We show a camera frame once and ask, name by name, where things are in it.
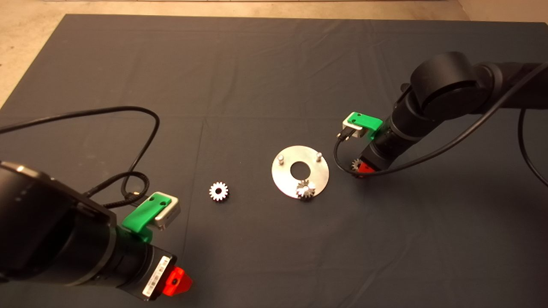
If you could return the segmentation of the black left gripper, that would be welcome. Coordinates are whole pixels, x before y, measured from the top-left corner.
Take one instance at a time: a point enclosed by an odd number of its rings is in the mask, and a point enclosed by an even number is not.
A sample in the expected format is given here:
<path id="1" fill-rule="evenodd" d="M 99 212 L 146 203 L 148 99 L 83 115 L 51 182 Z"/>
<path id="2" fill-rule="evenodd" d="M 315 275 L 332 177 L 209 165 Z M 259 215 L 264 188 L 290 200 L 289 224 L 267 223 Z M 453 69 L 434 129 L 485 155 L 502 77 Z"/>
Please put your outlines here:
<path id="1" fill-rule="evenodd" d="M 176 262 L 174 254 L 116 228 L 116 245 L 106 264 L 106 285 L 145 302 L 156 300 L 162 292 L 165 296 L 188 292 L 193 280 L 184 269 L 175 267 Z"/>

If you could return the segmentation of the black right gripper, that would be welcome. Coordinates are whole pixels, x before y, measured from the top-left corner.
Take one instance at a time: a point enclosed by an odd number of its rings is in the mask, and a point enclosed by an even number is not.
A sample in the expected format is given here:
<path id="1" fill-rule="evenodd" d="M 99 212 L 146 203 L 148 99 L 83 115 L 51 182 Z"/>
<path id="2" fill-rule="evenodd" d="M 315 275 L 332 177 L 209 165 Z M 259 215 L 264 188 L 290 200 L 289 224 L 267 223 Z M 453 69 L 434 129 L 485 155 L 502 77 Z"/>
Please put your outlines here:
<path id="1" fill-rule="evenodd" d="M 417 142 L 418 138 L 403 134 L 392 122 L 386 121 L 364 148 L 363 161 L 358 164 L 357 172 L 363 175 L 386 170 Z"/>

